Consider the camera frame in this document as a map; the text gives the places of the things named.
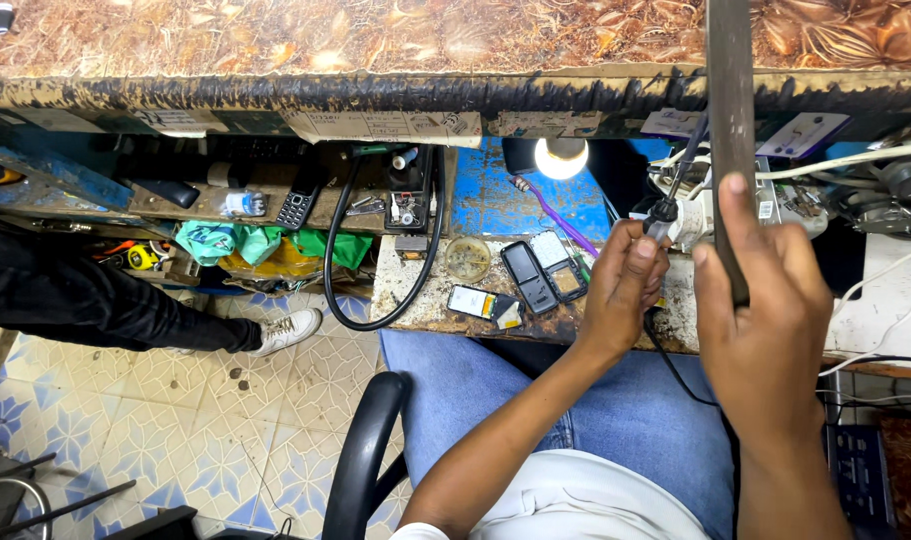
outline tape measure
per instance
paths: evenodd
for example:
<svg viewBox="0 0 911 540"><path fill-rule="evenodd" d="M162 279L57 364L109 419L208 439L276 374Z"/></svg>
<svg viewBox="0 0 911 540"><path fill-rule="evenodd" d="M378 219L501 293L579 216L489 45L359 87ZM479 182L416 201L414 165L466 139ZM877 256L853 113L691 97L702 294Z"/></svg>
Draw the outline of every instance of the tape measure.
<svg viewBox="0 0 911 540"><path fill-rule="evenodd" d="M129 248L129 266L133 270L151 270L155 263L159 262L159 256L142 244L136 244Z"/></svg>

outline glowing light bulb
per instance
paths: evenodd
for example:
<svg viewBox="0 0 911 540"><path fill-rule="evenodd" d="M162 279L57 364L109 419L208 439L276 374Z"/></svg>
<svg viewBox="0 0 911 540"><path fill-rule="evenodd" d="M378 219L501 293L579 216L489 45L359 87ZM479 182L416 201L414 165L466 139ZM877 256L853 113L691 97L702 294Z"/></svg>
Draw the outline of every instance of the glowing light bulb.
<svg viewBox="0 0 911 540"><path fill-rule="evenodd" d="M571 157L560 157L548 151L548 143L545 139L540 138L539 142L535 144L535 166L539 167L542 174L553 180L566 180L575 176L589 160L588 142L573 139L565 139L565 141L569 147L571 143L581 142L581 150L573 153Z"/></svg>

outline green screwdriver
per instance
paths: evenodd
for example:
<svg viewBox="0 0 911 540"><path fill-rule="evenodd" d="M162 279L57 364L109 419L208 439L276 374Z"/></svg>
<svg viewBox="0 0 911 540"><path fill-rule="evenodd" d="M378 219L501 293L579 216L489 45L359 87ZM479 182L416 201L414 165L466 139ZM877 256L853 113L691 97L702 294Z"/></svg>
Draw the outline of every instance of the green screwdriver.
<svg viewBox="0 0 911 540"><path fill-rule="evenodd" d="M569 242L569 248L572 250L572 258L575 259L575 263L578 265L578 272L582 275L582 279L585 280L585 283L588 283L592 280L592 268L589 268L588 264L585 264L585 259L582 258L582 253L575 249L575 246L572 245L572 240L569 238L569 235L566 234L564 228L559 227L559 230L562 231L562 236L566 238L566 241Z"/></svg>

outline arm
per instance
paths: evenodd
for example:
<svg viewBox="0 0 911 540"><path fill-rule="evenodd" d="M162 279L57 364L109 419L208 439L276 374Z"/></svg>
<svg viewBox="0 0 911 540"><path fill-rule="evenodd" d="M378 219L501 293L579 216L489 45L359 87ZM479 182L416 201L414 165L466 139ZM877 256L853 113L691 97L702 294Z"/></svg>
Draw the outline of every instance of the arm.
<svg viewBox="0 0 911 540"><path fill-rule="evenodd" d="M659 298L665 253L619 222L599 260L578 338L532 385L492 413L428 471L399 526L428 523L465 538L495 504L548 429L639 339L641 313Z"/></svg>
<svg viewBox="0 0 911 540"><path fill-rule="evenodd" d="M823 458L815 399L832 296L801 227L760 227L745 180L718 193L750 307L732 308L718 254L698 246L699 349L715 396L738 435L744 539L850 538Z"/></svg>

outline black pants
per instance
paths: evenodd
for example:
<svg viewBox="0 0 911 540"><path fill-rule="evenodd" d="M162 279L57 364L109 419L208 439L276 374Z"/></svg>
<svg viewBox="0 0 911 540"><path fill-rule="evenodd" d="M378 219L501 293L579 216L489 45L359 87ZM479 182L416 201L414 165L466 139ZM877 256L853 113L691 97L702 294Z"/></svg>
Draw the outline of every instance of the black pants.
<svg viewBox="0 0 911 540"><path fill-rule="evenodd" d="M0 231L0 327L95 347L230 353L261 347L248 319L185 307L121 270L65 254L52 241Z"/></svg>

